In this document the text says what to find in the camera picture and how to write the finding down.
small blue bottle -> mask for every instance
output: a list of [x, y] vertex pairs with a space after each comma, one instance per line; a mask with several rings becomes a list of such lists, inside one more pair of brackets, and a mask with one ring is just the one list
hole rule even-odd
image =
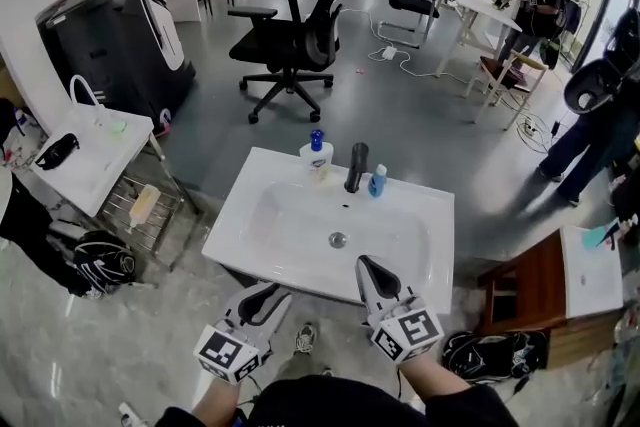
[[382, 164], [378, 164], [376, 172], [371, 175], [369, 180], [369, 194], [374, 198], [381, 196], [385, 183], [387, 183], [387, 168]]

jeans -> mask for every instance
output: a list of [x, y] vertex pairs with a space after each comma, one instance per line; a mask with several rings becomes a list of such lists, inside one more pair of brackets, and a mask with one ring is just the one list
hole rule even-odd
[[293, 356], [282, 364], [274, 381], [300, 379], [307, 375], [320, 375], [325, 368], [328, 368], [327, 365], [317, 361], [312, 354], [294, 352]]
[[0, 222], [0, 237], [20, 247], [47, 276], [70, 293], [82, 296], [91, 285], [67, 264], [64, 256], [47, 242], [51, 216], [14, 175], [7, 211]]
[[560, 176], [583, 151], [586, 153], [558, 187], [563, 198], [577, 201], [600, 171], [631, 149], [640, 132], [640, 114], [624, 104], [601, 107], [585, 114], [549, 150], [540, 163], [547, 176]]
[[[542, 38], [538, 36], [530, 36], [529, 34], [524, 34], [516, 31], [515, 29], [511, 29], [509, 36], [507, 36], [507, 39], [504, 41], [504, 46], [502, 47], [498, 61], [504, 63], [508, 60], [511, 56], [512, 50], [529, 57], [541, 40]], [[516, 70], [519, 70], [522, 67], [522, 63], [520, 61], [516, 61], [513, 63], [513, 67]]]

sink drain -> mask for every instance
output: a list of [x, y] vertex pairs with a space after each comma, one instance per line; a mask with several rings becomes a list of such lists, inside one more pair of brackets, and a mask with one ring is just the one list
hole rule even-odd
[[342, 249], [347, 245], [347, 236], [339, 231], [329, 235], [329, 245], [334, 249]]

forearm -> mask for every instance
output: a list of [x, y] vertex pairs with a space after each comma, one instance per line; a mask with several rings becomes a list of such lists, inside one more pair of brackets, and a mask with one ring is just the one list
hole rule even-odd
[[470, 388], [464, 380], [440, 366], [428, 354], [402, 363], [399, 368], [423, 401], [437, 395], [452, 395]]
[[559, 10], [554, 6], [538, 6], [538, 13], [542, 15], [557, 15]]
[[214, 379], [192, 414], [206, 427], [230, 427], [233, 422], [240, 385], [233, 386]]

black faucet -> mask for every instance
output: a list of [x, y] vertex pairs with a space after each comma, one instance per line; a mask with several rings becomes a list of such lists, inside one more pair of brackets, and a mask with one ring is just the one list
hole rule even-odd
[[349, 176], [344, 182], [344, 188], [347, 192], [355, 194], [360, 186], [362, 174], [367, 172], [367, 157], [369, 156], [369, 147], [364, 143], [356, 143], [351, 150], [351, 165], [349, 166]]

